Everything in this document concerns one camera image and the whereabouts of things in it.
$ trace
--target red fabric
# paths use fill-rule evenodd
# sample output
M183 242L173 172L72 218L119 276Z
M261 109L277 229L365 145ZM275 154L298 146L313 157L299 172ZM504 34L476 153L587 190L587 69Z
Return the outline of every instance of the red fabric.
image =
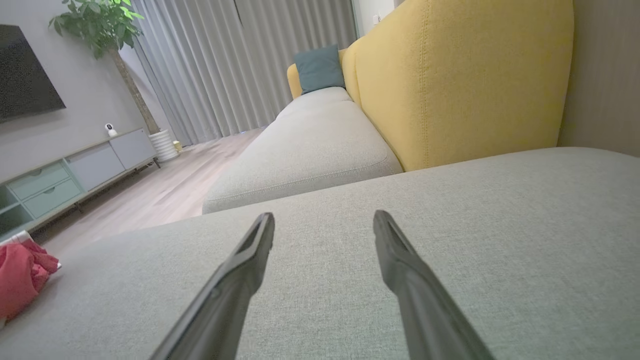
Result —
M0 319L15 318L58 270L58 259L33 240L0 247Z

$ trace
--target curtain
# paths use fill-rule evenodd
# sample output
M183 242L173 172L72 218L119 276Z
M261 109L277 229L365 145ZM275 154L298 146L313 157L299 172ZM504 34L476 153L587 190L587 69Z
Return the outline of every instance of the curtain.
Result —
M355 41L346 0L135 0L136 46L184 144L263 127L291 101L299 51Z
M262 82L278 112L292 100L287 68L301 51L338 44L356 37L353 7L348 0L236 0L238 14Z

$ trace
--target cabinet open shelf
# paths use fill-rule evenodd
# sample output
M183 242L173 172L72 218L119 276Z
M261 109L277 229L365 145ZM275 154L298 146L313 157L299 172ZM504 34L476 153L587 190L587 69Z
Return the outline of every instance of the cabinet open shelf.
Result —
M32 221L29 212L22 204L14 204L10 208L4 208L0 213L0 234L12 232L20 226Z
M13 196L11 190L6 186L0 186L0 212L2 209L8 208L18 203L18 199Z

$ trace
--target green leaves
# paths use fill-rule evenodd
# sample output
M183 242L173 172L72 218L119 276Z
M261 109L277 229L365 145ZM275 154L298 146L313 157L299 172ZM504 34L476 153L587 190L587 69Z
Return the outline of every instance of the green leaves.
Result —
M56 30L58 35L62 36L62 27L60 26L60 23L58 21L53 23L53 28Z
M87 3L89 4L89 9L91 9L95 13L100 13L100 5L97 3Z
M133 20L133 17L131 16L131 12L129 11L129 9L127 9L124 6L121 6L120 9L122 9L122 12L124 13L124 15L128 18L130 18L131 20Z
M68 12L49 21L49 26L62 36L63 30L78 37L92 50L93 56L102 57L110 49L121 49L124 44L133 47L134 37L142 31L133 19L144 19L128 7L131 0L62 0Z
M124 36L124 32L127 30L127 26L125 24L118 24L116 27L116 36L118 39L121 39Z

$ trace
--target gray sofa cushion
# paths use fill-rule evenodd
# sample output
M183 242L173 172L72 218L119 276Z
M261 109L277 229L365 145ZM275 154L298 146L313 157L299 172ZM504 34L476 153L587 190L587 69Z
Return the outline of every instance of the gray sofa cushion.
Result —
M215 182L212 213L402 172L376 128L343 88L302 95Z
M406 357L374 246L381 208L497 359L637 359L638 179L631 156L543 149L122 234L62 258L0 331L0 353L147 358L255 217L272 211L273 249L238 358Z

